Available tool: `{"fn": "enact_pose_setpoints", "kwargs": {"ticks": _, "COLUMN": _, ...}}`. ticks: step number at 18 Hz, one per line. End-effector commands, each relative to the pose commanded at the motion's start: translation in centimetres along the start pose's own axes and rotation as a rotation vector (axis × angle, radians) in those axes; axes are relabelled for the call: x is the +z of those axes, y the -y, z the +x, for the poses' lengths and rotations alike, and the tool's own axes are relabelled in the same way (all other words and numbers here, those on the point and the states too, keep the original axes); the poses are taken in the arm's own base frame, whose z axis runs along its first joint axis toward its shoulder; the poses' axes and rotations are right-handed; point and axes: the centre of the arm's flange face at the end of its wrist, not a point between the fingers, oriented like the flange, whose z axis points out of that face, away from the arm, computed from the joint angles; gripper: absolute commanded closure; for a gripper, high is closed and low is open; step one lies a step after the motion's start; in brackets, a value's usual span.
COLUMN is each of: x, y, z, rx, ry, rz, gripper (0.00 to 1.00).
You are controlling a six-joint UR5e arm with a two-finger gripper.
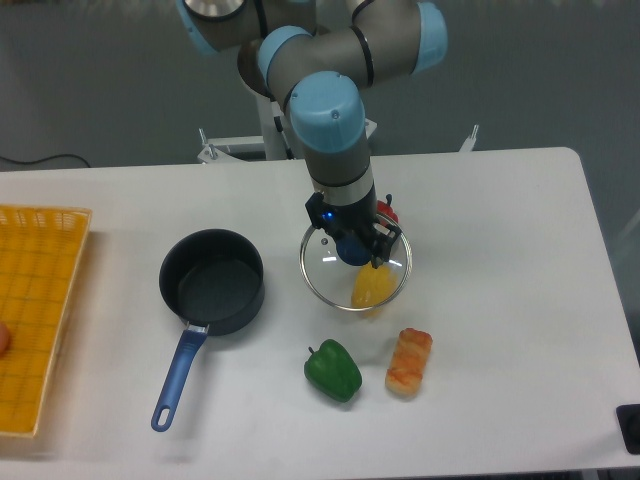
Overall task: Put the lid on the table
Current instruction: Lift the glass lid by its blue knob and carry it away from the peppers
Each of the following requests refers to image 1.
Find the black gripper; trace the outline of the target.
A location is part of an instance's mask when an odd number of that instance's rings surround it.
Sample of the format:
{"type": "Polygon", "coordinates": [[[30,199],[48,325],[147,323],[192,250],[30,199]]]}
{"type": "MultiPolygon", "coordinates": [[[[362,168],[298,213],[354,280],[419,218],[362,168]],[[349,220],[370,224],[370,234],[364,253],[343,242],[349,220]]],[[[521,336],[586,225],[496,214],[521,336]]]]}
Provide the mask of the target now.
{"type": "Polygon", "coordinates": [[[382,225],[377,217],[376,190],[371,187],[362,198],[348,205],[329,204],[328,196],[315,192],[305,203],[311,225],[324,230],[335,241],[353,239],[364,250],[371,250],[371,265],[389,261],[389,246],[401,237],[397,225],[382,225]]]}

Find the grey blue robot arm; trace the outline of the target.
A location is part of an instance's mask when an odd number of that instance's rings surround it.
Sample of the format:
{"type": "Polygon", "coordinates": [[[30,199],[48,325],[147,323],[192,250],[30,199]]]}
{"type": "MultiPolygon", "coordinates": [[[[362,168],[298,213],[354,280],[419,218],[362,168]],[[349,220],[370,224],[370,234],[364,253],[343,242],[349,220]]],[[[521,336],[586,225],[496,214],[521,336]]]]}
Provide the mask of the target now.
{"type": "Polygon", "coordinates": [[[401,231],[377,218],[360,92],[440,63],[445,18],[427,1],[350,1],[348,27],[321,34],[313,1],[180,1],[194,43],[218,53],[257,45],[254,67],[287,118],[314,193],[311,225],[355,266],[389,261],[401,231]]]}

